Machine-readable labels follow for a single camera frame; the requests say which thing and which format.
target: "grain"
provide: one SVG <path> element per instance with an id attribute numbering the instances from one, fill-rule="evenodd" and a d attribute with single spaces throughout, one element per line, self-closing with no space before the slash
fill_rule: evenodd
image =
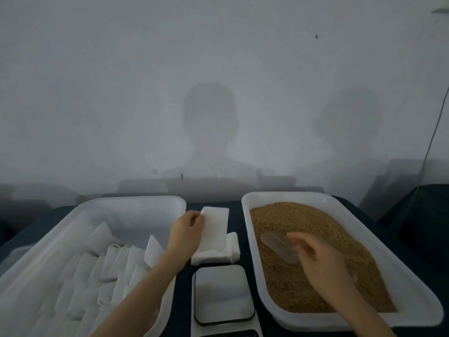
<path id="1" fill-rule="evenodd" d="M 268 293 L 278 306 L 297 313 L 335 312 L 310 285 L 300 263 L 287 264 L 260 239 L 265 232 L 300 231 L 322 237 L 341 252 L 350 272 L 357 275 L 358 290 L 378 312 L 396 312 L 372 255 L 331 216 L 292 202 L 254 208 L 250 214 Z"/>

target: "hand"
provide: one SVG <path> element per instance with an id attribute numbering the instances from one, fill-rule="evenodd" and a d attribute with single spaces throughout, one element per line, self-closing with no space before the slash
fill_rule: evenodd
<path id="1" fill-rule="evenodd" d="M 198 249 L 203 226 L 204 218 L 200 212 L 189 210 L 171 227 L 166 253 L 179 263 L 181 269 Z"/>
<path id="2" fill-rule="evenodd" d="M 339 251 L 312 234 L 292 232 L 287 238 L 296 243 L 294 249 L 309 283 L 337 312 L 345 310 L 348 300 L 360 299 Z"/>

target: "tray of white bags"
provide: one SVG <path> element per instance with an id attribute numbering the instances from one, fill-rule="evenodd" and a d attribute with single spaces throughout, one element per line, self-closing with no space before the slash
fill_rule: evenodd
<path id="1" fill-rule="evenodd" d="M 155 265 L 176 196 L 98 198 L 75 208 L 0 278 L 0 336 L 89 336 Z M 146 336 L 159 336 L 175 279 Z"/>

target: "forearm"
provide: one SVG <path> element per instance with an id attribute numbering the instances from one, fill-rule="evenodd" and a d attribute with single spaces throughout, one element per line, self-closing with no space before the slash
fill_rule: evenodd
<path id="1" fill-rule="evenodd" d="M 361 294 L 347 298 L 345 307 L 338 310 L 359 337 L 392 337 L 394 332 Z"/>
<path id="2" fill-rule="evenodd" d="M 182 267 L 174 256 L 165 253 L 92 337 L 142 337 L 149 330 L 149 320 L 167 287 Z"/>

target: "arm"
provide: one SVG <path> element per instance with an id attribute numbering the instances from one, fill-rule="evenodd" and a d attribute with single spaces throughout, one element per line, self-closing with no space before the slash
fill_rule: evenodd
<path id="1" fill-rule="evenodd" d="M 158 264 L 98 327 L 92 337 L 142 337 L 151 328 L 167 287 L 198 249 L 203 217 L 188 211 L 173 224 L 167 251 Z"/>
<path id="2" fill-rule="evenodd" d="M 358 292 L 340 252 L 321 238 L 287 233 L 313 288 L 354 329 L 359 337 L 395 336 L 390 327 Z"/>

